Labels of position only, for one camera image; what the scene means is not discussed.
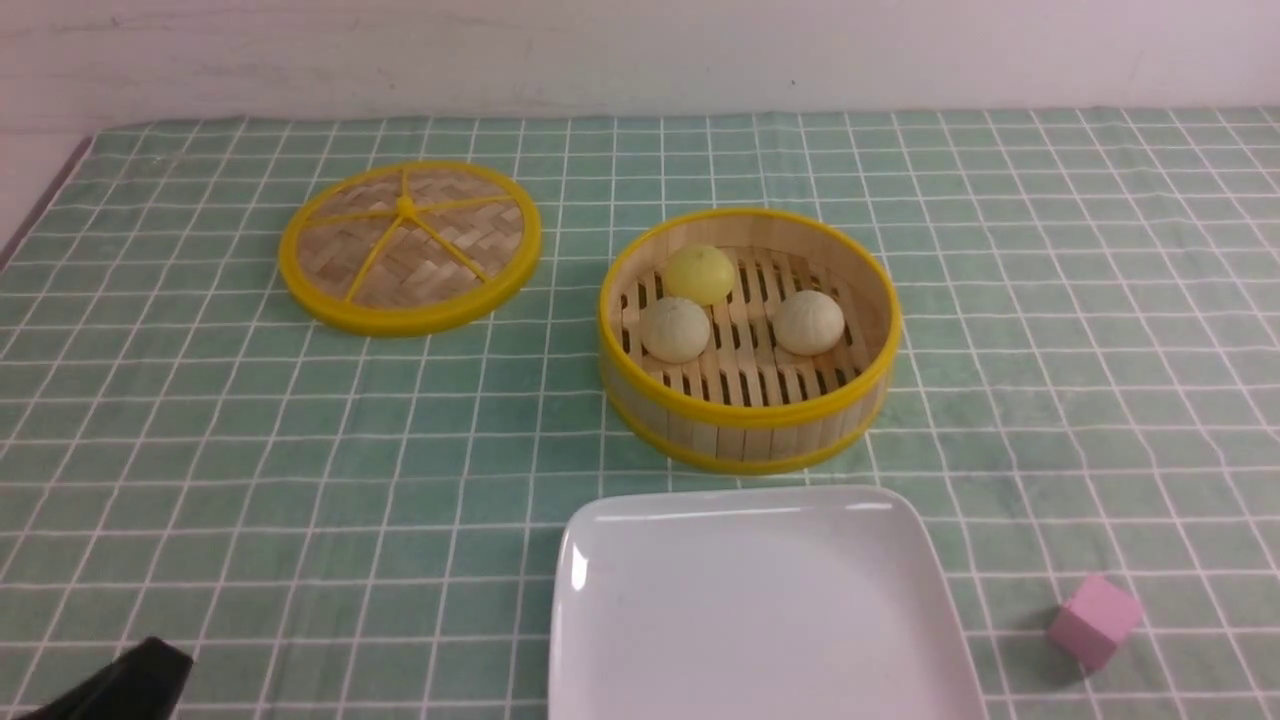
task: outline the bamboo steamer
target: bamboo steamer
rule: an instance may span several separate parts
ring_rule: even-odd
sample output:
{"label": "bamboo steamer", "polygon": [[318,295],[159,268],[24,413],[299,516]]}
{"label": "bamboo steamer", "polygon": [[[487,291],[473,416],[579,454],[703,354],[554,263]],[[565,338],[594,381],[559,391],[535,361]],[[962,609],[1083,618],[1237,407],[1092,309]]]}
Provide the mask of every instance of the bamboo steamer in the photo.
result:
{"label": "bamboo steamer", "polygon": [[[663,297],[667,258],[690,243],[722,250],[739,277],[708,309],[708,348],[669,365],[641,346],[640,313]],[[842,340],[813,357],[781,348],[771,320],[803,290],[829,295],[845,315]],[[897,293],[867,250],[767,209],[695,213],[649,231],[605,275],[598,318],[604,391],[627,425],[671,457],[732,474],[806,468],[861,437],[884,401],[902,333]]]}

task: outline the square white plate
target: square white plate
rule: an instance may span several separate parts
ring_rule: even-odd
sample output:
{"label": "square white plate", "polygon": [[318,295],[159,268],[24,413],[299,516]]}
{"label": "square white plate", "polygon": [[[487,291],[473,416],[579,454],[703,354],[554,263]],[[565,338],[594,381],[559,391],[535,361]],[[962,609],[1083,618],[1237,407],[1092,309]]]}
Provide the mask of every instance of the square white plate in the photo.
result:
{"label": "square white plate", "polygon": [[915,510],[868,487],[643,495],[568,523],[549,720],[982,720]]}

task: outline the white wall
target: white wall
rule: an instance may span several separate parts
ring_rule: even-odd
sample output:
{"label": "white wall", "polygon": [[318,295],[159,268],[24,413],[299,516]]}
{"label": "white wall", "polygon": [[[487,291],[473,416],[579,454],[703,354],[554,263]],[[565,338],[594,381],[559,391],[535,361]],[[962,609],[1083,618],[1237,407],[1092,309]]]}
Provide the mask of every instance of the white wall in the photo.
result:
{"label": "white wall", "polygon": [[1280,102],[1280,0],[6,0],[0,131]]}

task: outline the pink cube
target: pink cube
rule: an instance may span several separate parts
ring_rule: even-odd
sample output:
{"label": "pink cube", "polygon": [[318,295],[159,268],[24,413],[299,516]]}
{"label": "pink cube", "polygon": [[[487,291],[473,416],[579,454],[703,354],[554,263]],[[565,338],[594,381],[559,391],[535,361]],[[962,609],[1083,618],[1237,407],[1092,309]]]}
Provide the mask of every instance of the pink cube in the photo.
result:
{"label": "pink cube", "polygon": [[1129,632],[1142,621],[1142,605],[1102,575],[1089,575],[1062,603],[1048,638],[1091,673],[1111,660]]}

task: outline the bamboo steamer lid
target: bamboo steamer lid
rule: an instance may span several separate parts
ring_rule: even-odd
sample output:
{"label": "bamboo steamer lid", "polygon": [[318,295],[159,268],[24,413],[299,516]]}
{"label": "bamboo steamer lid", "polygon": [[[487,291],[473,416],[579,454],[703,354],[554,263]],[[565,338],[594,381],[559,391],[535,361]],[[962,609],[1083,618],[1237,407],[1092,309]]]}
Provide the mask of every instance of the bamboo steamer lid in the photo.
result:
{"label": "bamboo steamer lid", "polygon": [[321,322],[370,336],[454,328],[534,273],[538,209],[512,179],[463,163],[407,163],[329,187],[289,222],[280,273]]}

